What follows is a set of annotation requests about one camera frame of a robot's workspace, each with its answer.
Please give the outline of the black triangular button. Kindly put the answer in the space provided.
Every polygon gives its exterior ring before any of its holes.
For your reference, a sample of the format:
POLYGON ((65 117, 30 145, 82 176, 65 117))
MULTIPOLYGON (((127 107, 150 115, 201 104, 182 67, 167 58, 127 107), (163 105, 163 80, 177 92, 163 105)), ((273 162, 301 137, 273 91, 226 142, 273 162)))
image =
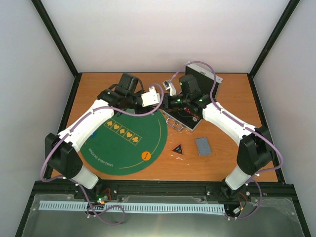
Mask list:
POLYGON ((177 153, 177 154, 180 154, 180 155, 183 155, 183 148, 182 148, 182 144, 178 144, 177 146, 175 146, 173 149, 172 149, 173 152, 177 153))

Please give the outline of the orange big blind button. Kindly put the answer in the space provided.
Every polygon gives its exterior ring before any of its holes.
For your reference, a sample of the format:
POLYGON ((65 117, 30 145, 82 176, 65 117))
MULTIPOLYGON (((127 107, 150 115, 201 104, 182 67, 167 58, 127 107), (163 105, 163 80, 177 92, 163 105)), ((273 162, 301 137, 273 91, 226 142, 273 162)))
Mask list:
POLYGON ((148 161, 150 160, 152 157, 152 154, 148 151, 144 151, 142 154, 141 154, 141 158, 143 161, 148 161))

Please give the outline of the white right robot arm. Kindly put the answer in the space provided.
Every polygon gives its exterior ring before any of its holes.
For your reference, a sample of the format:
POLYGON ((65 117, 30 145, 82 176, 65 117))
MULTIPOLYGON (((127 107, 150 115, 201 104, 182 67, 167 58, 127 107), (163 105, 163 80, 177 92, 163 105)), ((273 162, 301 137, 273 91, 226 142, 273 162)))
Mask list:
POLYGON ((221 193, 224 199, 235 198, 246 181, 274 159, 271 136, 264 126, 256 128, 234 116, 216 102, 212 93, 204 93, 193 75, 179 78, 181 93, 176 94, 170 81, 163 86, 168 91, 164 95, 162 108, 188 108, 192 113, 217 126, 238 146, 237 165, 223 180, 221 193))

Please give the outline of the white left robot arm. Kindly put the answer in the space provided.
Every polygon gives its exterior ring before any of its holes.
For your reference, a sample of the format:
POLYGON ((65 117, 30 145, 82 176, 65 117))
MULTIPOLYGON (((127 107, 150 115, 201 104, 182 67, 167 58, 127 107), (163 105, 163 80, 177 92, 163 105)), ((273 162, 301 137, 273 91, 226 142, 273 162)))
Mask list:
POLYGON ((48 134, 45 138, 46 158, 40 171, 41 180, 53 180, 44 178, 46 167, 50 165, 59 172, 60 178, 84 186, 87 195, 93 199, 99 198, 103 192, 102 185, 98 183, 99 178, 83 165, 78 152, 98 127, 111 119, 115 112, 144 117, 159 109, 164 93, 157 92, 156 88, 161 88, 161 85, 153 83, 148 91, 144 88, 136 91, 139 84, 142 82, 138 77, 122 74, 119 82, 103 90, 92 106, 72 125, 57 135, 48 134))

